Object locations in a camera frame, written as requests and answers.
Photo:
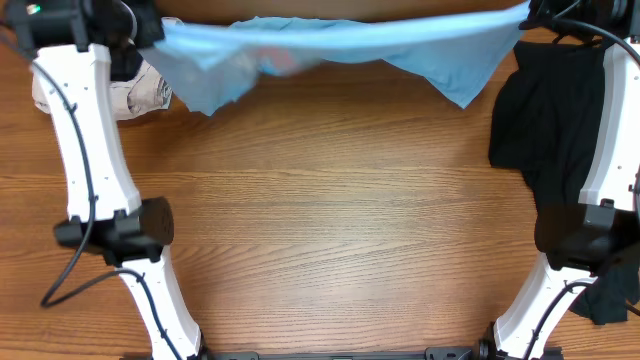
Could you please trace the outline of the light blue t-shirt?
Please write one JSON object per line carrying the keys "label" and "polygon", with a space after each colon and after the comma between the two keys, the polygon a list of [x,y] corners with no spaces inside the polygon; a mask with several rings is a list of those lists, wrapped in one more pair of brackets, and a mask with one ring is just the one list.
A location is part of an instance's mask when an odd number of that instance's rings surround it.
{"label": "light blue t-shirt", "polygon": [[164,21],[142,57],[192,112],[213,115],[262,75],[289,76],[323,62],[382,60],[426,79],[466,108],[521,38],[528,3],[381,23],[255,17],[230,26]]}

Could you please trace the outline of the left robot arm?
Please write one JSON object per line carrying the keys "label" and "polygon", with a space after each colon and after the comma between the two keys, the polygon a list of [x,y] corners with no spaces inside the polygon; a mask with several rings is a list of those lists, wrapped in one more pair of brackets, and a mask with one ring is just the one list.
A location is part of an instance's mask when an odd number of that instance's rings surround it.
{"label": "left robot arm", "polygon": [[142,199],[122,150],[110,87],[138,70],[141,50],[164,37],[151,1],[10,0],[3,25],[48,102],[67,182],[59,245],[92,253],[129,289],[150,356],[205,359],[171,261],[174,223],[163,197]]}

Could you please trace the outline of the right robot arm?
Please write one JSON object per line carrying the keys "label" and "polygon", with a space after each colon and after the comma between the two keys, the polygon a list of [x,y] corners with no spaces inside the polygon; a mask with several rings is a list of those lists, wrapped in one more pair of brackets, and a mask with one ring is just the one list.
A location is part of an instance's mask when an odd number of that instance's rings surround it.
{"label": "right robot arm", "polygon": [[489,160],[519,171],[537,210],[536,262],[475,359],[558,359],[546,343],[607,274],[639,261],[639,5],[533,1],[518,68],[493,109]]}

